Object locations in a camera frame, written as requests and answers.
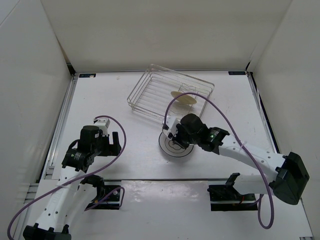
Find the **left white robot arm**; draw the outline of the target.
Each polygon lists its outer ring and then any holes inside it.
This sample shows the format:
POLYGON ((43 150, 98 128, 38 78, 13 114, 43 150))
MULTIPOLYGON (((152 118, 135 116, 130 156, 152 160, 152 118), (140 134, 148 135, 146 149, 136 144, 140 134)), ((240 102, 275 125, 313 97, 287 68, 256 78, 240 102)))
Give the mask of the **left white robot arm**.
POLYGON ((95 157, 118 156, 122 147, 118 132, 108 134, 106 126, 86 125, 79 139, 68 147, 57 181, 57 190, 48 195, 48 202, 34 224, 23 230, 26 240, 70 240, 71 226, 92 200, 105 194, 102 177, 87 172, 95 157))

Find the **silver wire dish rack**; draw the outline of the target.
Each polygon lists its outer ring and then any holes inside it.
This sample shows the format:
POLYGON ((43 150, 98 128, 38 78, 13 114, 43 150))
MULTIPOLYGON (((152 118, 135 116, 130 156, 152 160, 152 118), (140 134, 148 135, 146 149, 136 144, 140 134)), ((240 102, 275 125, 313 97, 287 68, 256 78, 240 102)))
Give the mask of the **silver wire dish rack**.
POLYGON ((127 97, 133 111, 162 122, 172 93, 192 92, 210 98, 215 85, 209 81, 150 64, 127 97))

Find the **beige plate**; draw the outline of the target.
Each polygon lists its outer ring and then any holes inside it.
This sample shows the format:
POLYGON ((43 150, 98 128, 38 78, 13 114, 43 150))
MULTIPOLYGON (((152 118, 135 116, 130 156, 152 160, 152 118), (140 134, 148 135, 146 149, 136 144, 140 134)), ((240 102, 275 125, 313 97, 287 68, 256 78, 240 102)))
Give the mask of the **beige plate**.
POLYGON ((195 98, 185 94, 183 95, 182 92, 179 91, 171 91, 170 92, 171 96, 173 98, 176 98, 176 101, 180 102, 181 104, 184 105, 194 105, 197 103, 197 101, 195 100, 195 98))

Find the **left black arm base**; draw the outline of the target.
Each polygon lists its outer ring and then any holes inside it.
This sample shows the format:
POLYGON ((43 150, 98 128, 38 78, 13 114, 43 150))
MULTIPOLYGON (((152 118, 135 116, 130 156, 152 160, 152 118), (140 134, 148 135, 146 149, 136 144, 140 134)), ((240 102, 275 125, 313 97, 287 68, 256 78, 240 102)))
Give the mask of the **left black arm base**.
POLYGON ((106 184, 98 188, 97 196, 87 205, 88 210, 119 210, 124 201, 125 188, 120 184, 106 184))

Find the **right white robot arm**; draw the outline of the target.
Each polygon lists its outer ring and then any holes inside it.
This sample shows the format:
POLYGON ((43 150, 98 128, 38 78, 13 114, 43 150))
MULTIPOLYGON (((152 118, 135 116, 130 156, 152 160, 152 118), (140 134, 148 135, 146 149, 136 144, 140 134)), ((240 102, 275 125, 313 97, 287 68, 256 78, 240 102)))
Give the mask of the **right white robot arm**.
POLYGON ((228 157, 260 170, 259 176, 235 174, 224 193, 230 200, 245 194, 272 194, 284 203, 297 205, 310 179, 300 155, 287 155, 263 150, 248 143, 239 143, 235 135, 219 127, 207 127, 189 113, 181 120, 165 120, 166 136, 182 149, 197 145, 202 150, 228 157))

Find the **white plate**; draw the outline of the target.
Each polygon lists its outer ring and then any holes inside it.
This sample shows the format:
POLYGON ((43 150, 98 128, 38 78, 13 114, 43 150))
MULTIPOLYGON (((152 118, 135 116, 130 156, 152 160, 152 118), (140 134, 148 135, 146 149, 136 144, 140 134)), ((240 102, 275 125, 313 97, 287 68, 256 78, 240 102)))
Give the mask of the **white plate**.
POLYGON ((160 149, 165 154, 174 158, 185 157, 189 155, 194 149, 193 145, 190 145, 187 149, 180 147, 178 144, 167 138, 163 133, 161 133, 158 137, 158 144, 160 149))

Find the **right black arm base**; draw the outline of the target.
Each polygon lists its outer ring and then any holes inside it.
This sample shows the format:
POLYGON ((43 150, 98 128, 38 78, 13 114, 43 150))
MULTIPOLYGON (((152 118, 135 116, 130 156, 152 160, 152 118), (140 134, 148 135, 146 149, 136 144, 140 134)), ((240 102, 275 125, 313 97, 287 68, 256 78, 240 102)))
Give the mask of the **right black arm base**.
POLYGON ((212 212, 257 211, 258 201, 253 193, 240 194, 234 184, 240 173, 232 173, 228 179, 208 182, 210 210, 212 212))

